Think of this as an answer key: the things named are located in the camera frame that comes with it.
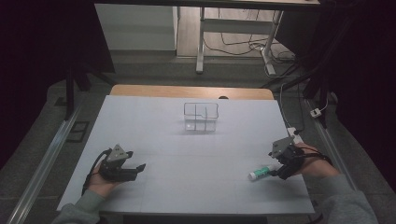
wrist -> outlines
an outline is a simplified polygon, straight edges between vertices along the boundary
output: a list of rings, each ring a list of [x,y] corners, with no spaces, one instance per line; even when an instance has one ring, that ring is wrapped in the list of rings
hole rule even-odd
[[[328,176],[340,175],[340,172],[326,161],[318,160],[313,162],[313,165],[314,164],[315,167],[313,167],[313,169],[316,170],[317,177],[324,178]]]
[[[105,184],[105,185],[90,185],[88,187],[89,190],[99,194],[102,197],[107,197],[108,194],[110,194],[111,190],[114,189],[114,186],[111,184]]]
[[[89,213],[97,213],[100,207],[100,204],[105,201],[105,198],[96,192],[87,190],[84,195],[79,198],[76,202],[75,206],[79,209],[89,212]]]

gray floor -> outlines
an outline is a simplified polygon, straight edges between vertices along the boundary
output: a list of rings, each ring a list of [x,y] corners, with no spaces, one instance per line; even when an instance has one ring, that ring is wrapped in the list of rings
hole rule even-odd
[[[119,83],[147,84],[147,85],[182,85],[182,86],[215,86],[215,87],[240,87],[259,88],[270,80],[263,72],[262,60],[243,59],[205,59],[203,75],[195,74],[194,59],[178,59],[168,55],[129,55],[114,53],[113,60],[117,74],[107,74]],[[277,72],[286,69],[286,65],[278,65]],[[89,92],[76,92],[77,96],[83,94],[86,100],[77,117],[80,124],[88,124],[88,129],[83,133],[70,133],[68,141],[54,163],[51,172],[40,190],[32,209],[28,213],[25,223],[50,223],[58,214],[55,209],[60,201],[64,189],[78,162],[79,155],[89,137],[89,133],[100,110],[101,104],[111,87],[103,80],[90,76],[92,89]],[[37,118],[31,131],[25,136],[14,156],[0,172],[0,223],[6,223],[12,210],[25,190],[37,165],[40,163],[50,142],[59,129],[65,108],[62,97],[65,96],[64,82],[57,83],[49,88],[48,101],[42,113]],[[387,181],[378,172],[375,165],[361,148],[359,143],[337,120],[334,114],[335,101],[331,99],[328,106],[327,132],[331,135],[336,148],[351,173],[357,188],[362,190],[380,223],[396,223],[396,196]],[[320,137],[317,122],[311,119],[306,109],[306,102],[301,100],[302,110],[299,107],[299,94],[297,88],[282,93],[285,115],[292,126],[301,128],[301,133],[307,144],[316,146],[326,152],[328,148]],[[320,204],[323,200],[317,181],[306,178],[306,185],[312,200]],[[306,223],[308,216],[269,216],[268,223]],[[122,217],[109,217],[111,223],[121,223]]]

clear plastic container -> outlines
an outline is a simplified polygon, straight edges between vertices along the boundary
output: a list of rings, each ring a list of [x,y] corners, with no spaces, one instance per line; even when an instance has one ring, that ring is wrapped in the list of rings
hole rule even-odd
[[[215,103],[184,104],[186,131],[214,132],[219,117],[219,105]]]

metal frame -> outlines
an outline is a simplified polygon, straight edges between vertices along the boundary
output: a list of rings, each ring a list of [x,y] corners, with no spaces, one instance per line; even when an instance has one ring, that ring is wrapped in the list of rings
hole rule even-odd
[[[304,100],[304,105],[308,112],[314,109],[314,107],[311,105],[309,100]],[[319,136],[332,158],[332,163],[336,168],[338,168],[341,171],[341,173],[343,173],[346,176],[346,180],[349,182],[349,185],[354,190],[357,190],[358,188],[356,187],[356,184],[352,179],[352,175],[349,173],[344,163],[344,160],[341,158],[340,153],[338,152],[338,149],[335,146],[335,143],[332,140],[332,137],[330,136],[329,132],[327,131],[327,129],[324,129],[321,126],[319,120],[315,119],[314,122],[315,122],[315,127],[317,128],[317,131],[319,133]]]
[[[223,20],[223,19],[205,19],[205,8],[201,7],[200,11],[200,30],[199,30],[199,44],[198,55],[196,63],[196,73],[201,75],[204,72],[204,33],[232,33],[232,34],[255,34],[268,35],[267,44],[265,45],[264,58],[267,70],[271,71],[270,75],[275,74],[274,67],[269,63],[271,59],[268,52],[271,49],[271,44],[274,40],[277,26],[280,21],[280,12],[276,13],[274,21],[238,21],[238,20]]]
[[[33,206],[33,203],[35,202],[35,198],[43,187],[44,182],[47,179],[48,174],[50,173],[50,169],[52,168],[53,163],[55,163],[56,158],[58,157],[58,154],[61,151],[62,146],[64,145],[67,134],[70,132],[78,116],[78,113],[85,102],[85,99],[86,94],[82,94],[81,98],[78,99],[78,103],[76,105],[76,110],[74,111],[74,113],[70,115],[69,120],[64,120],[64,122],[61,124],[61,127],[55,134],[55,137],[50,143],[46,154],[44,155],[37,169],[35,170],[32,179],[29,181],[29,184],[27,185],[20,200],[15,206],[14,211],[9,217],[7,224],[23,223],[26,219],[27,215],[30,212],[30,209]]]

black cable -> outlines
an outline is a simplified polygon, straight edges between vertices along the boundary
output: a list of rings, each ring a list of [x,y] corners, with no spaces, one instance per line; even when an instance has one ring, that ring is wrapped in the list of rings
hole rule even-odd
[[[248,10],[248,14],[247,14],[247,18],[245,20],[249,19],[250,15],[251,15],[251,9],[244,9],[243,11],[245,12],[246,10]]]
[[[296,59],[294,58],[295,55],[293,55],[293,58],[281,58],[279,55],[282,53],[287,53],[287,52],[291,52],[290,50],[284,50],[281,51],[277,54],[277,56],[274,55],[274,53],[271,51],[271,55],[276,59],[276,61],[280,61],[282,63],[295,63]]]
[[[319,217],[317,217],[315,220],[311,220],[310,216],[309,217],[309,222],[306,224],[317,224],[323,219],[323,214],[320,214]]]
[[[272,52],[272,50],[270,49],[270,53],[271,53],[271,57],[272,59],[276,62],[276,63],[295,63],[296,60],[295,59],[280,59],[279,58],[279,54],[277,54],[277,57],[274,55],[274,53]]]
[[[218,10],[219,10],[219,19],[221,19],[222,16],[221,16],[220,8],[218,8]],[[258,11],[257,11],[257,15],[256,15],[255,21],[259,18],[259,14],[260,14],[260,11],[258,10]],[[253,35],[250,35],[250,38],[249,38],[248,41],[226,43],[226,42],[224,41],[223,33],[220,33],[220,35],[221,35],[221,41],[222,41],[222,43],[223,43],[224,45],[226,45],[226,46],[239,45],[239,44],[248,44],[249,47],[250,47],[250,49],[252,49],[252,50],[254,50],[255,48],[257,48],[257,47],[252,47],[252,46],[254,46],[254,45],[259,45],[259,46],[262,45],[262,46],[265,46],[265,45],[262,44],[262,43],[255,43],[255,42],[264,41],[264,40],[267,40],[267,39],[268,39],[268,38],[263,38],[263,39],[252,40],[251,38],[253,37]],[[214,49],[214,50],[221,51],[221,52],[224,52],[224,53],[229,53],[229,54],[232,54],[232,55],[239,55],[239,54],[234,54],[234,53],[231,53],[231,52],[228,52],[228,51],[225,51],[225,50],[221,50],[221,49]]]
[[[297,70],[300,67],[300,65],[298,63],[294,63],[291,66],[289,66],[288,69],[286,69],[285,72],[283,72],[281,75],[279,76],[273,76],[272,78],[282,78],[282,77],[287,77],[288,75],[290,75],[291,73],[293,73],[295,70]],[[266,88],[268,85],[270,85],[272,82],[274,82],[275,80],[271,80],[265,84],[263,84],[262,86],[259,87],[259,89],[264,89]]]
[[[93,170],[94,170],[95,167],[96,167],[96,164],[99,162],[99,160],[101,159],[101,157],[102,157],[103,155],[107,155],[108,153],[111,153],[111,150],[112,150],[112,149],[110,148],[110,149],[108,149],[108,150],[103,151],[103,152],[96,158],[96,160],[95,160],[95,162],[93,163],[93,166],[92,166],[92,168],[91,168],[89,174],[88,174],[87,177],[85,178],[84,184],[82,185],[81,196],[85,193],[85,190],[87,190],[88,186],[90,185],[91,176],[92,176],[92,175],[98,174],[98,173],[95,173],[95,174],[92,173]]]
[[[205,39],[204,39],[204,44],[205,44],[205,46],[206,46],[207,48],[209,48],[209,49],[211,49],[211,50],[220,51],[220,52],[227,53],[227,54],[231,54],[231,55],[244,55],[244,54],[247,54],[247,53],[250,53],[251,51],[253,51],[253,49],[250,49],[249,51],[246,51],[246,52],[243,52],[243,53],[232,53],[232,52],[225,51],[225,50],[222,50],[222,49],[212,49],[212,48],[210,48],[210,47],[206,44]]]
[[[305,129],[304,112],[303,112],[303,107],[301,106],[301,98],[300,98],[300,83],[297,83],[297,97],[298,97],[298,105],[300,106],[300,114],[301,114],[301,120],[303,122],[303,128],[296,130],[296,132],[300,133]]]
[[[328,156],[322,154],[319,151],[318,151],[318,153],[305,153],[304,155],[295,156],[294,158],[311,158],[311,157],[321,158],[321,159],[325,160],[326,162],[328,162],[332,166],[332,160]]]

